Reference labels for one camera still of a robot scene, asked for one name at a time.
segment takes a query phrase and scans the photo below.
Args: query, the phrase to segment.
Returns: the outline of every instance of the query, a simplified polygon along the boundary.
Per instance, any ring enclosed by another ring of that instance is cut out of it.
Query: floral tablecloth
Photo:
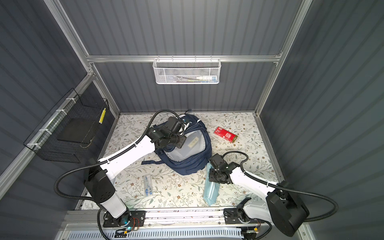
[[[252,113],[204,113],[194,114],[200,118],[212,142],[212,154],[224,154],[237,150],[249,155],[244,169],[268,180],[276,181],[276,175],[264,147]],[[154,124],[160,124],[169,115],[158,115]],[[108,156],[136,140],[147,126],[152,114],[120,115],[104,156]],[[213,132],[220,126],[238,135],[235,143],[230,143]],[[227,162],[244,159],[239,154],[228,154]],[[115,179],[114,186],[118,195],[130,208],[169,208],[169,207],[206,207],[203,199],[206,168],[191,175],[179,175],[165,164],[141,165],[143,160],[159,161],[155,153],[150,153],[124,169]],[[142,177],[151,174],[153,195],[146,197]],[[248,190],[234,185],[221,184],[219,196],[213,206],[235,206],[245,197],[255,197]],[[91,201],[84,201],[81,209],[98,209]]]

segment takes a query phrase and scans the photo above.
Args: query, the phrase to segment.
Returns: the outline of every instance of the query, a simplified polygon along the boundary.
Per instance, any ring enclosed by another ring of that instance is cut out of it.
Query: navy blue backpack
[[[185,155],[188,156],[186,159],[178,159],[176,161],[175,158],[179,156],[178,151],[181,149],[175,150],[175,146],[156,149],[155,153],[160,157],[161,161],[142,161],[142,165],[165,163],[175,172],[181,175],[189,175],[195,173],[207,165],[209,159],[212,157],[212,146],[211,139],[209,138],[204,123],[199,118],[191,114],[180,115],[180,118],[185,124],[189,123],[188,127],[184,131],[184,135],[187,137],[187,139],[181,148],[183,149],[182,151],[185,152],[185,149],[189,150],[188,148],[194,148],[195,151],[201,151],[191,156]]]

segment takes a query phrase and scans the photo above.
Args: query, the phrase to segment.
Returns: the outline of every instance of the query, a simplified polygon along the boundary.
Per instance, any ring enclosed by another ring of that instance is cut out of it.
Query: red box
[[[224,138],[230,142],[235,142],[237,139],[237,135],[235,135],[231,132],[228,132],[227,130],[225,130],[221,127],[217,127],[214,134],[216,134],[217,136],[222,137],[222,138]]]

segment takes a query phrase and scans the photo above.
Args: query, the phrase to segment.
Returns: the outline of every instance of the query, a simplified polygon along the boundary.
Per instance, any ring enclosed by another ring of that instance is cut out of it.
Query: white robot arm
[[[101,208],[107,210],[113,218],[119,219],[118,222],[121,222],[119,225],[124,225],[129,210],[119,198],[111,182],[114,182],[114,178],[122,170],[155,149],[170,145],[181,148],[186,139],[183,136],[185,127],[186,125],[179,117],[170,117],[165,124],[149,128],[146,135],[132,144],[99,159],[99,162],[105,163],[89,169],[85,187]]]
[[[243,152],[231,152],[241,153],[248,159],[248,156]],[[209,180],[211,182],[242,186],[262,200],[260,202],[249,197],[245,198],[236,207],[236,214],[239,220],[241,222],[249,222],[251,219],[258,218],[273,222],[285,235],[293,236],[309,215],[309,211],[300,197],[296,193],[281,191],[271,187],[277,185],[287,187],[288,183],[285,181],[282,183],[268,181],[253,173],[244,171],[237,163],[231,162],[228,164],[223,159],[226,154],[223,156],[215,154],[210,159],[213,168],[210,169]]]

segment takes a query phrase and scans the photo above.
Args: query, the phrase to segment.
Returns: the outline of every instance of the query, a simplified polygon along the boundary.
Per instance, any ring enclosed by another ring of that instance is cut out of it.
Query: black cable
[[[59,183],[60,183],[60,181],[61,181],[64,177],[66,177],[66,176],[68,176],[68,175],[70,175],[70,174],[72,174],[72,173],[74,173],[74,172],[81,171],[81,170],[84,170],[84,169],[87,169],[87,168],[92,168],[92,167],[97,167],[97,166],[103,165],[103,164],[107,163],[108,161],[111,161],[111,160],[113,160],[113,159],[115,159],[115,158],[117,158],[117,157],[123,155],[124,153],[128,152],[128,151],[131,150],[132,148],[134,148],[134,147],[135,147],[137,144],[139,144],[139,143],[141,142],[141,140],[147,135],[148,130],[149,130],[149,128],[151,127],[151,124],[152,124],[153,120],[154,120],[155,117],[156,117],[159,113],[161,113],[161,112],[170,112],[170,113],[173,113],[173,114],[176,115],[176,117],[181,121],[181,119],[180,119],[180,117],[178,116],[178,114],[175,113],[175,112],[172,111],[172,110],[169,110],[169,109],[162,109],[162,110],[157,111],[157,112],[152,116],[151,120],[149,121],[147,127],[146,127],[145,130],[144,130],[144,133],[143,133],[143,134],[141,135],[141,137],[135,142],[135,144],[132,144],[131,146],[129,146],[127,149],[125,149],[125,150],[122,151],[121,153],[116,154],[116,155],[113,156],[113,157],[110,157],[108,160],[104,160],[104,161],[102,161],[102,162],[98,162],[98,163],[95,163],[95,164],[92,164],[92,165],[88,165],[88,166],[78,167],[78,168],[69,170],[68,172],[62,174],[60,177],[57,178],[55,184],[53,185],[53,190],[55,191],[55,193],[56,193],[57,195],[61,196],[61,197],[65,197],[65,198],[69,198],[69,199],[78,199],[78,200],[90,200],[90,201],[94,201],[92,197],[74,196],[74,195],[68,195],[68,194],[65,194],[65,193],[61,192],[61,191],[59,190]]]
[[[99,228],[99,231],[100,231],[102,237],[103,237],[105,240],[110,240],[110,239],[107,237],[107,235],[105,235],[105,233],[103,232],[103,230],[101,229],[100,212],[101,212],[101,209],[99,209],[99,211],[97,212],[97,227]]]
[[[272,224],[270,222],[268,222],[268,221],[265,221],[265,222],[269,225],[268,230],[265,233],[261,234],[260,236],[258,236],[257,238],[255,238],[253,240],[259,240],[259,239],[265,237],[272,230]]]
[[[229,151],[229,152],[224,153],[224,155],[222,156],[223,159],[224,159],[225,155],[227,155],[227,154],[229,154],[229,153],[240,153],[240,154],[243,154],[243,155],[245,156],[245,160],[241,161],[241,163],[240,163],[241,171],[244,172],[244,169],[243,169],[243,162],[245,162],[245,161],[247,161],[247,160],[249,159],[248,155],[245,154],[245,153],[243,153],[243,152],[240,152],[240,151]]]
[[[319,215],[319,216],[316,216],[316,217],[309,217],[309,218],[306,218],[306,219],[304,220],[304,222],[313,222],[313,221],[318,221],[318,220],[325,219],[325,218],[327,218],[327,217],[332,216],[333,214],[335,214],[335,213],[339,210],[339,205],[337,204],[337,202],[336,202],[335,200],[333,200],[332,198],[330,198],[330,197],[327,197],[327,196],[324,196],[324,195],[321,195],[321,194],[317,194],[317,193],[314,193],[314,192],[307,192],[307,191],[301,191],[301,190],[296,190],[296,189],[292,189],[292,188],[286,188],[286,187],[278,186],[278,185],[268,183],[268,182],[266,182],[266,181],[263,181],[263,180],[261,180],[261,179],[258,179],[258,178],[256,178],[256,177],[250,175],[249,173],[245,172],[245,171],[244,171],[244,168],[243,168],[243,163],[245,163],[245,162],[248,160],[248,155],[246,155],[246,154],[243,153],[243,152],[230,151],[230,152],[225,153],[225,154],[223,155],[223,158],[224,158],[225,155],[227,155],[228,153],[231,153],[231,152],[237,152],[237,153],[243,154],[243,155],[245,155],[245,156],[247,157],[247,159],[245,159],[245,160],[243,160],[243,161],[240,162],[240,168],[241,168],[241,170],[243,171],[243,173],[244,173],[247,177],[249,177],[249,178],[251,178],[251,179],[253,179],[253,180],[255,180],[255,181],[259,182],[259,183],[262,183],[262,184],[264,184],[264,185],[267,185],[267,186],[269,186],[269,187],[273,187],[273,188],[275,188],[275,189],[278,189],[278,190],[287,191],[287,192],[294,192],[294,193],[298,193],[298,194],[304,194],[304,195],[308,195],[308,196],[311,196],[311,197],[317,197],[317,198],[326,200],[326,201],[328,201],[328,202],[330,202],[330,203],[333,204],[333,208],[332,208],[329,212],[324,213],[324,214]]]

